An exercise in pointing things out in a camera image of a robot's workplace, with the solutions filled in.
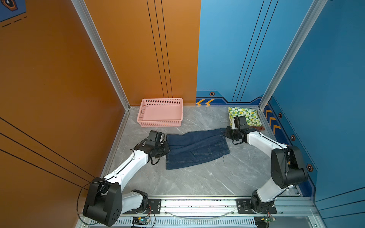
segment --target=yellow floral fabric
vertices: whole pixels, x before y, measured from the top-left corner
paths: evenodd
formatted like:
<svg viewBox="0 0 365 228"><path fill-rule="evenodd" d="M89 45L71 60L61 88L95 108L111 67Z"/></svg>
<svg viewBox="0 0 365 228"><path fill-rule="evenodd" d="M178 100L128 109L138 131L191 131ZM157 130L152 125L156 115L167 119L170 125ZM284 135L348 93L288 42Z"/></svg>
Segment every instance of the yellow floral fabric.
<svg viewBox="0 0 365 228"><path fill-rule="evenodd" d="M258 117L257 110L252 108L236 108L228 107L229 120L231 127L233 126L233 118L235 116L245 116L247 124L250 126L261 127L262 123Z"/></svg>

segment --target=marble surface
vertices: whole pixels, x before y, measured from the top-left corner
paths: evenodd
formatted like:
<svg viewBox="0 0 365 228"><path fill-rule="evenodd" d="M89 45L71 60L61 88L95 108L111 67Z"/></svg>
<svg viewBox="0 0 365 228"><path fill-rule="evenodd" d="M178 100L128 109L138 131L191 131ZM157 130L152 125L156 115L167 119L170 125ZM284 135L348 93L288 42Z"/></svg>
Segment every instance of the marble surface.
<svg viewBox="0 0 365 228"><path fill-rule="evenodd" d="M148 136L150 130L167 134L226 128L230 123L226 106L184 106L181 127L142 128L137 122L138 107L131 107L110 171L116 169L131 154L130 149ZM176 170L166 170L162 157L156 165L142 167L124 187L156 195L241 195L250 196L270 178L270 158L246 143L233 145L227 139L230 154L224 158ZM285 195L298 195L291 189Z"/></svg>

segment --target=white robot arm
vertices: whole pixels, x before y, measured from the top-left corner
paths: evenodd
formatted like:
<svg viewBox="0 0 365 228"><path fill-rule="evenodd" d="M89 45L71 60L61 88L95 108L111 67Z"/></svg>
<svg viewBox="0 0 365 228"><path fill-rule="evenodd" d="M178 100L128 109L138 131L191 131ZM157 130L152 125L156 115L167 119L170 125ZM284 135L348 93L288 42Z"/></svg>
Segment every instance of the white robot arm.
<svg viewBox="0 0 365 228"><path fill-rule="evenodd" d="M271 158L270 179L252 193L250 209L255 213L268 210L277 196L308 179L303 156L298 147L278 143L250 128L244 116L236 116L233 127L232 129L228 126L225 134L233 143L242 140L241 143L253 145Z"/></svg>
<svg viewBox="0 0 365 228"><path fill-rule="evenodd" d="M122 195L122 191L142 166L153 157L159 159L170 151L167 142L162 142L162 135L161 132L150 131L148 138L136 145L118 168L91 182L82 212L84 216L112 226L120 214L133 209L142 213L147 209L147 193L132 190Z"/></svg>
<svg viewBox="0 0 365 228"><path fill-rule="evenodd" d="M235 117L235 128L227 127L225 136L234 141L242 140L271 157L271 178L252 193L250 209L262 213L272 206L275 198L286 189L307 180L308 174L300 150L278 143L247 125L246 118ZM123 188L136 172L153 157L160 158L170 150L162 142L163 133L150 131L148 138L132 149L132 154L117 169L103 179L95 178L90 184L83 214L107 226L112 226L120 214L129 210L144 212L147 193L132 190L123 194Z"/></svg>

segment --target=black line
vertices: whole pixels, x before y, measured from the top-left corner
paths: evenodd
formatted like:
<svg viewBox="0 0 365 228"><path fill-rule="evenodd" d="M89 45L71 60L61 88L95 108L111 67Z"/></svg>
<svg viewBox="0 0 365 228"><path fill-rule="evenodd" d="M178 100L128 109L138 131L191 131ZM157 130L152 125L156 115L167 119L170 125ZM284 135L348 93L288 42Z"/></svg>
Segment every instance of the black line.
<svg viewBox="0 0 365 228"><path fill-rule="evenodd" d="M161 0L161 9L162 9L162 19L163 19L163 21L164 21L164 30L165 30L165 42L166 42L167 64L169 65L169 76L170 76L171 97L173 98L174 96L172 95L172 83L171 83L171 72L170 72L169 52L167 51L166 28L165 28L164 8L162 7L162 0Z"/></svg>
<svg viewBox="0 0 365 228"><path fill-rule="evenodd" d="M211 97L196 97L196 98L205 98L205 99L211 99ZM227 104L231 104L231 103L236 103L236 102L228 102L224 97L215 97L215 98L223 98L223 100L227 103ZM255 99L253 99L252 101L250 102L240 102L240 103L252 103L254 102L255 100L259 99L259 98L262 98L262 97L257 97Z"/></svg>
<svg viewBox="0 0 365 228"><path fill-rule="evenodd" d="M157 20L157 28L158 28L158 37L160 38L161 56L162 56L162 64L163 64L163 66L164 66L164 73L165 73L165 83L166 83L167 97L169 97L169 90L167 89L167 79L166 79L166 71L165 71L164 54L162 53L162 44L161 44L161 36L160 36L160 27L158 26L157 9L156 9L156 0L153 0L153 2L155 3L155 12L156 12L156 20Z"/></svg>
<svg viewBox="0 0 365 228"><path fill-rule="evenodd" d="M25 134L26 136L30 137L31 139L33 139L34 141L36 141L37 143L41 144L42 146L44 146L45 148L47 148L48 150L52 151L53 153L57 154L58 156L62 157L63 159L65 159L66 161L70 162L69 160L67 160L66 158L64 158L63 156L61 156L60 154L56 153L54 150L52 150L51 148L47 147L46 145L44 145L43 143L41 143L40 141L36 140L35 138L33 138L32 136L28 135L27 133L25 133L24 131L20 130L19 128L17 128L16 126L12 125L11 123L9 123L8 121L4 120L3 118L0 117L1 120L3 120L4 122L6 122L7 124L9 124L10 126L14 127L15 129L17 129L18 131L20 131L21 133ZM84 171L85 173L89 174L90 176L94 177L93 175L91 175L90 173L86 172L85 170L83 170L82 168L78 167L77 165L75 165L74 163L70 162L71 164L73 164L74 166L76 166L77 168L81 169L82 171Z"/></svg>
<svg viewBox="0 0 365 228"><path fill-rule="evenodd" d="M268 12L269 12L269 9L270 9L271 2L272 2L272 0L270 0L270 4L269 4L269 7L268 7L268 9L267 9L267 11L266 11L266 14L265 14L265 17L264 17L264 21L262 22L260 32L258 33L257 40L256 40L256 43L255 43L255 47L253 48L252 55L251 55L251 58L250 58L249 64L248 64L248 66L247 66L246 72L245 72L245 76L243 77L241 87L239 88L239 91L238 91L238 95L237 95L236 102L237 102L237 100L238 100L239 93L241 92L243 82L245 81L247 71L248 71L248 69L249 69L249 67L250 67L250 63L251 63L251 60L252 60L252 56L253 56L253 53L255 52L255 49L256 49L256 45L257 45L258 39L260 38L260 34L261 34L261 31L262 31L262 27L263 27L263 26L264 26L264 24L265 24L266 16L268 15Z"/></svg>
<svg viewBox="0 0 365 228"><path fill-rule="evenodd" d="M153 28L152 28L152 21L151 21L151 14L150 14L150 8L148 7L148 0L147 2L147 9L148 9L148 15L150 15L150 23L151 23L151 30L152 30L152 37L153 37L153 44L155 45L155 52L156 52L156 59L157 59L157 66L158 66L158 73L160 74L160 81L161 81L161 89L162 89L162 95L165 98L164 94L164 87L162 86L162 78L161 78L161 72L160 72L160 65L158 64L158 57L157 57L157 49L156 49L156 43L155 43L155 36L153 35Z"/></svg>
<svg viewBox="0 0 365 228"><path fill-rule="evenodd" d="M352 213L352 214L347 214L347 215L357 215L357 214L362 214L362 213L365 213L365 211ZM327 218L323 218L323 219L330 219L330 218L342 217L342 216L347 216L347 215L338 215L338 216L332 216L332 217L327 217Z"/></svg>
<svg viewBox="0 0 365 228"><path fill-rule="evenodd" d="M326 200L326 199L329 199L329 198L332 198L332 197L340 196L340 195L347 194L347 193L350 193L350 192L354 192L354 191L357 191L357 190L361 190L361 189L364 189L364 188L365 187L358 188L358 189L351 190L351 191L348 191L348 192L344 192L344 193L341 193L341 194L338 194L338 195L335 195L335 196L330 196L330 197L327 197L327 198L324 198L324 199L321 199L321 200L317 200L315 202L319 202L319 201L322 201L322 200Z"/></svg>
<svg viewBox="0 0 365 228"><path fill-rule="evenodd" d="M253 67L255 66L255 63L256 63L256 60L257 60L258 54L260 53L262 43L264 42L264 39L265 39L266 33L268 32L268 29L269 29L269 26L270 26L270 22L271 22L271 19L272 19L272 18L273 18L273 16L274 16L274 13L275 13L275 10L276 10L276 6L277 6L278 2L279 2L279 0L277 0L277 2L276 2L276 5L275 5L275 8L274 8L273 14L271 15L271 18L270 18L270 20L269 20L269 24L268 24L268 27L266 28L265 35L264 35L264 37L263 37L263 39L262 39L262 41L261 41L260 48L258 49L258 52L257 52L256 58L255 58L255 62L253 63L253 66L252 66L251 71L250 71L250 74L249 74L249 78L247 79L247 82L246 82L245 88L244 88L244 90L243 90L243 92L242 92L242 95L241 95L241 99L239 100L240 102L241 102L241 100L242 100L243 94L245 93L245 90L246 90L246 87L247 87L247 83L248 83L248 82L249 82L249 80L250 80L250 76L251 76L251 73L252 73Z"/></svg>
<svg viewBox="0 0 365 228"><path fill-rule="evenodd" d="M9 23L9 24L11 24L11 23ZM1 26L1 28L5 27L5 26L8 26L9 24L6 24L6 25L4 25L4 26Z"/></svg>
<svg viewBox="0 0 365 228"><path fill-rule="evenodd" d="M14 18L14 17L17 17L17 16L19 16L19 15L22 15L22 14L24 14L24 13L21 13L21 14L15 15L15 16L12 16L12 17L10 17L10 18Z"/></svg>
<svg viewBox="0 0 365 228"><path fill-rule="evenodd" d="M345 206L345 205L349 205L349 204L354 204L354 203L359 203L359 202L363 202L365 200L359 200L359 201L356 201L356 202L352 202L352 203L347 203L347 204L341 204L341 205L338 205L338 206ZM326 210L326 209L330 209L330 208L336 208L338 206L332 206L332 207L329 207L329 208L323 208L323 209L320 209L320 210Z"/></svg>
<svg viewBox="0 0 365 228"><path fill-rule="evenodd" d="M19 143L19 142L15 141L14 139L12 139L12 138L10 138L10 137L8 137L8 136L4 135L3 133L1 133L1 132L0 132L0 135L2 135L2 136L4 136L4 137L6 137L6 138L10 139L11 141L13 141L13 142L15 142L15 143L17 143L17 144L21 145L22 147L24 147L24 148L26 148L26 149L28 149L28 150L32 151L33 153L35 153L35 154L37 154L37 155L41 156L42 158L44 158L44 159L46 159L46 160L48 160L48 161L52 162L53 164L55 164L55 165L57 165L57 166L61 167L62 169L67 170L68 172L70 172L70 173L72 173L72 174L75 174L76 176L80 177L80 176L79 176L79 175L77 175L76 173L73 173L73 172L71 172L70 170L68 170L68 169L66 169L66 168L64 168L64 167L62 167L62 166L60 166L59 164L57 164L57 163L55 163L55 162L51 161L50 159L46 158L45 156L40 155L39 153L35 152L34 150L29 149L28 147L24 146L23 144L21 144L21 143Z"/></svg>
<svg viewBox="0 0 365 228"><path fill-rule="evenodd" d="M234 93L233 93L233 97L232 97L232 102L233 102L233 99L234 99L234 95L236 94L236 90L237 90L237 87L238 87L239 79L241 78L241 74L242 74L243 66L245 65L246 58L247 58L247 54L249 53L249 50L250 50L250 46L251 46L251 42L252 42L252 38L253 38L253 35L255 34L255 30L256 30L257 22L258 22L258 19L260 18L260 14L261 14L261 10L262 10L262 7L263 7L263 5L264 5L264 2L265 2L265 0L263 0L263 1L262 1L262 5L261 5L261 9L260 9L260 13L258 14L257 21L256 21L256 24L255 24L255 28L254 28L253 33L252 33L252 36L251 36L250 44L249 44L249 47L248 47L247 52L246 52L245 60L243 61L243 65L242 65L241 73L239 74L239 77L238 77L238 80L237 80L237 85L236 85L236 88L234 89Z"/></svg>
<svg viewBox="0 0 365 228"><path fill-rule="evenodd" d="M7 153L8 155L11 155L11 156L13 156L13 157L15 157L15 158L17 158L17 159L19 159L19 160L22 160L22 161L24 161L24 162L26 162L26 163L28 163L28 164L31 164L32 166L35 166L35 167L37 167L37 168L39 168L39 169L41 169L41 170L43 170L43 171L46 171L47 173L50 173L50 174L52 174L52 175L55 175L55 176L57 176L57 177L59 177L59 178L61 178L61 179L64 179L65 181L68 181L68 182L70 182L70 183L73 183L74 185L79 186L80 188L82 188L80 185L75 184L74 182L71 182L71 181L69 181L69 180L67 180L67 179L65 179L65 178L63 178L63 177L60 177L60 176L58 176L58 175L56 175L56 174L54 174L54 173L51 173L50 171L47 171L47 170L45 170L45 169L43 169L43 168L41 168L41 167L39 167L39 166L36 166L35 164L32 164L32 163L30 163L30 162L28 162L28 161L26 161L26 160L24 160L24 159L21 159L20 157L17 157L17 156L15 156L15 155L12 155L12 154L10 154L10 153L6 152L5 150L2 150L2 149L0 149L0 150L1 150L2 152L4 152L4 153Z"/></svg>

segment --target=pink basket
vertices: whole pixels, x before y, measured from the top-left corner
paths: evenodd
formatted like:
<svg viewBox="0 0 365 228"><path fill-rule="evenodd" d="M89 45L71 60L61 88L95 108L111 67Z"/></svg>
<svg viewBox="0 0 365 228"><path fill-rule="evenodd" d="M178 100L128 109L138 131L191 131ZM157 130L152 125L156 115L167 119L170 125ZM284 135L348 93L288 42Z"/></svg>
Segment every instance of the pink basket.
<svg viewBox="0 0 365 228"><path fill-rule="evenodd" d="M182 110L182 98L143 99L137 122L141 127L180 127Z"/></svg>

